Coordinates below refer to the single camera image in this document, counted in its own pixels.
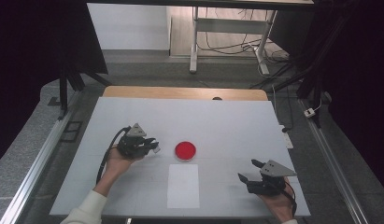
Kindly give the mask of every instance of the sleeve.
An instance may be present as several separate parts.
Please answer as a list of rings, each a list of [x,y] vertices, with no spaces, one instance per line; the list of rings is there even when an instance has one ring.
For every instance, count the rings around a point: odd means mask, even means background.
[[[81,206],[74,208],[61,224],[100,224],[102,210],[106,203],[105,196],[91,190]]]
[[[283,222],[282,224],[297,224],[297,221],[296,221],[296,219],[292,219],[292,220]]]

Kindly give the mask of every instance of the red plate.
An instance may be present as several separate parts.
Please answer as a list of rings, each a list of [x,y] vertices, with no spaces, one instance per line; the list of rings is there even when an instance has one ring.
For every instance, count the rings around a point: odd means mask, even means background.
[[[189,161],[195,155],[195,146],[190,142],[181,142],[175,147],[175,155],[181,161]]]

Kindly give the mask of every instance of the white paper sheet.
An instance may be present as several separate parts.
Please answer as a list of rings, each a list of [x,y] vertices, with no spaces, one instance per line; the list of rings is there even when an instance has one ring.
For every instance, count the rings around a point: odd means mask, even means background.
[[[171,164],[169,166],[167,207],[200,207],[198,165]]]

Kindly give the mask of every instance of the wall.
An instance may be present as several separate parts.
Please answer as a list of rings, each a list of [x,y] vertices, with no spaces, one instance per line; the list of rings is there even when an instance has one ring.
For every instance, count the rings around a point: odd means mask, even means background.
[[[167,7],[88,4],[101,49],[169,50]]]

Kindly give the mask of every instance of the aluminum rail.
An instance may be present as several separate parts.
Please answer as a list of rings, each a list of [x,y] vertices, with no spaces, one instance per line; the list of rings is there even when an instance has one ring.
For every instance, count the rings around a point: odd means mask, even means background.
[[[307,110],[307,107],[303,104],[303,101],[299,100],[299,104],[303,111]],[[326,140],[325,135],[323,134],[321,129],[317,128],[312,119],[307,119],[307,122],[310,126],[312,133],[314,134],[314,137],[317,140],[323,158],[325,159],[329,170],[331,171],[332,176],[334,177],[334,181],[336,182],[340,193],[345,198],[346,205],[352,218],[354,219],[354,222],[357,224],[368,224],[369,221],[367,220],[366,215],[364,214],[361,204],[355,196],[354,190],[349,185],[342,168],[340,167],[331,147],[329,146]]]
[[[17,193],[8,206],[5,214],[0,220],[0,224],[13,224],[16,223],[21,215],[21,212],[35,187],[37,180],[42,174],[47,162],[50,159],[52,151],[55,149],[60,137],[66,127],[67,122],[75,112],[75,105],[79,98],[79,92],[71,97],[68,107],[68,112],[63,119],[57,120],[49,133],[45,143],[36,156],[34,163],[31,166],[28,174],[23,179]]]

